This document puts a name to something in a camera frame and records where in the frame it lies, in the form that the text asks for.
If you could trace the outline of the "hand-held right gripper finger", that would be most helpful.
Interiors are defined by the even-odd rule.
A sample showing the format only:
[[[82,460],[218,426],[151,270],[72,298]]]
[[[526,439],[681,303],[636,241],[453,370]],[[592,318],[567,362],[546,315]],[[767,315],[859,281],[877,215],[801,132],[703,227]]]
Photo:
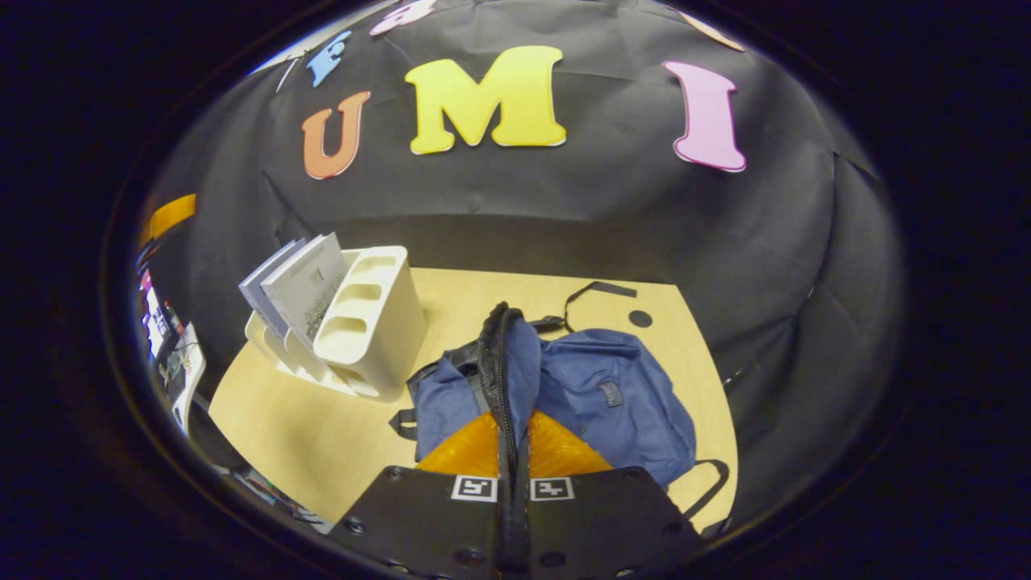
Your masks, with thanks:
[[[612,466],[544,412],[520,462],[513,553],[530,579],[665,579],[704,540],[641,466]]]
[[[405,579],[498,579],[516,569],[512,473],[483,412],[420,465],[387,466],[330,540]]]

